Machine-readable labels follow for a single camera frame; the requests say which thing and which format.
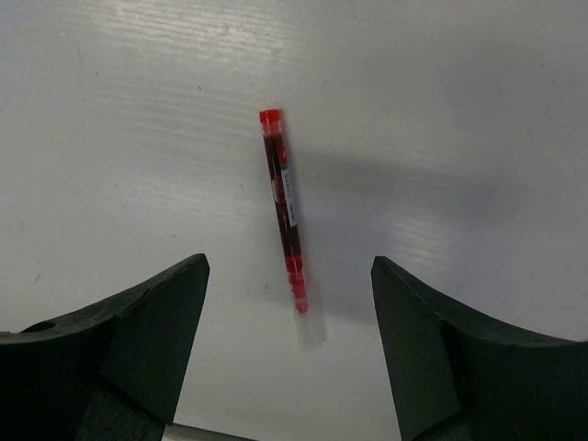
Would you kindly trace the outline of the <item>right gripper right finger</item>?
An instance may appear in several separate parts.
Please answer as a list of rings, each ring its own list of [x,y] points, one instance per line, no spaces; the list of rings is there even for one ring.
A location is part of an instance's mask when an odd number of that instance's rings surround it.
[[[502,322],[390,259],[371,269],[404,440],[584,440],[587,345]]]

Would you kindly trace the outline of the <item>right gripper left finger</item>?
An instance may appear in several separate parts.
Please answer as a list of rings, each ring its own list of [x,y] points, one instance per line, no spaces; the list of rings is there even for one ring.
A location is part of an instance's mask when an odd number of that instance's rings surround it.
[[[194,254],[141,284],[1,335],[4,440],[159,440],[206,297]]]

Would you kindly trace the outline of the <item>red ink refill tube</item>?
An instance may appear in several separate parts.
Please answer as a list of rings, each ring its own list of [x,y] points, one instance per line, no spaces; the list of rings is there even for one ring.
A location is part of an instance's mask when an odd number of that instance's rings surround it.
[[[317,348],[325,341],[320,306],[321,291],[303,257],[301,216],[297,189],[290,164],[283,112],[268,108],[258,113],[266,163],[272,188],[277,225],[292,299],[297,339],[303,350]]]

